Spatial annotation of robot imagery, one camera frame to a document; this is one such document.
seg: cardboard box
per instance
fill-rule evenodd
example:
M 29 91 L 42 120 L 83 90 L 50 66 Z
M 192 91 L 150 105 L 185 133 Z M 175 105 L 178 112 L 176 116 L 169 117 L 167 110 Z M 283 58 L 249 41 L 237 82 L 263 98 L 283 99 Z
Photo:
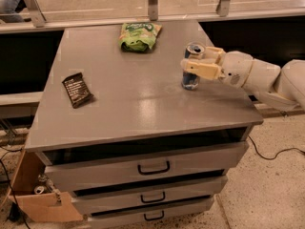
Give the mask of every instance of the cardboard box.
M 61 202 L 56 194 L 48 193 L 36 195 L 33 189 L 38 185 L 38 175 L 45 170 L 44 164 L 34 153 L 22 152 L 13 179 L 13 191 L 20 209 L 35 222 L 68 222 L 83 220 L 71 204 L 68 192 L 62 192 Z M 9 190 L 9 199 L 15 202 Z

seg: cabinet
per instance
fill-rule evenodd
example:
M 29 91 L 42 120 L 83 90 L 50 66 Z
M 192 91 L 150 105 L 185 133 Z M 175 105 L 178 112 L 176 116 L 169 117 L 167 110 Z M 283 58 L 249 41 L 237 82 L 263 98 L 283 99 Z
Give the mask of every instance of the cabinet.
M 180 86 L 195 21 L 162 22 L 153 51 L 122 52 L 120 26 L 66 29 L 26 143 L 92 228 L 209 210 L 262 117 L 242 91 Z M 81 72 L 95 99 L 71 106 L 61 81 Z

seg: chip bag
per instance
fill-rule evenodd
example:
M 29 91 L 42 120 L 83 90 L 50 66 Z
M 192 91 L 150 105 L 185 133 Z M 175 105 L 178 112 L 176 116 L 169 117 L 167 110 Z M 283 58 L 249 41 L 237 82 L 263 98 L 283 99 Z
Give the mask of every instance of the chip bag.
M 131 52 L 143 52 L 152 49 L 161 26 L 154 23 L 123 24 L 119 46 Z

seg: gray table top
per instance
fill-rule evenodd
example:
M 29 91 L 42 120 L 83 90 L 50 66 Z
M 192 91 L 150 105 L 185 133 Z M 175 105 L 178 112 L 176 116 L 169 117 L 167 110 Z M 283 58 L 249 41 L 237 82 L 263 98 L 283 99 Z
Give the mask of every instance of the gray table top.
M 163 26 L 149 53 L 122 52 L 121 26 L 66 29 L 26 142 L 28 152 L 260 124 L 243 90 L 201 80 L 181 85 L 192 41 L 212 42 L 195 21 Z M 62 81 L 83 73 L 93 102 L 71 106 Z

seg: power cord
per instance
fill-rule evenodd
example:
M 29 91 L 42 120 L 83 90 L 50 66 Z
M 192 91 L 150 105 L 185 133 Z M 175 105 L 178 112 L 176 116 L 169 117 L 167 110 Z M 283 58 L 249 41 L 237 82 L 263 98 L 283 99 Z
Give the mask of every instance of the power cord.
M 290 148 L 290 149 L 283 149 L 283 150 L 279 151 L 274 157 L 265 157 L 265 156 L 263 156 L 260 152 L 258 152 L 254 140 L 253 140 L 250 136 L 248 136 L 248 138 L 249 138 L 249 140 L 253 143 L 254 148 L 255 148 L 257 154 L 258 154 L 261 158 L 264 158 L 264 159 L 266 159 L 266 160 L 275 160 L 275 159 L 277 158 L 277 156 L 278 156 L 280 153 L 288 152 L 288 151 L 298 151 L 299 153 L 301 153 L 301 154 L 303 154 L 303 155 L 305 156 L 305 151 L 302 151 L 302 150 L 300 150 L 300 149 L 298 149 L 298 148 Z
M 5 164 L 4 164 L 3 161 L 2 161 L 2 159 L 3 159 L 3 158 L 5 157 L 5 155 L 7 155 L 8 153 L 20 152 L 22 149 L 18 149 L 18 150 L 8 150 L 8 149 L 6 149 L 6 148 L 4 148 L 4 147 L 0 147 L 0 148 L 6 150 L 6 152 L 5 152 L 5 153 L 2 155 L 2 157 L 0 158 L 0 163 L 1 163 L 2 168 L 3 168 L 3 170 L 4 170 L 5 174 L 6 174 L 6 177 L 7 177 L 7 179 L 8 179 L 8 185 L 9 185 L 9 187 L 10 187 L 10 190 L 11 190 L 11 193 L 12 193 L 12 196 L 13 196 L 13 199 L 15 200 L 15 205 L 16 205 L 16 207 L 17 207 L 16 209 L 21 213 L 22 219 L 23 219 L 25 225 L 27 226 L 27 228 L 28 228 L 28 229 L 31 229 L 31 228 L 29 227 L 27 221 L 26 221 L 26 218 L 25 218 L 24 213 L 21 211 L 21 209 L 20 209 L 20 207 L 19 207 L 19 204 L 18 204 L 16 195 L 15 195 L 15 192 L 14 192 L 14 190 L 12 189 L 12 186 L 11 186 L 11 184 L 10 184 L 10 177 L 9 177 L 8 170 L 7 170 Z

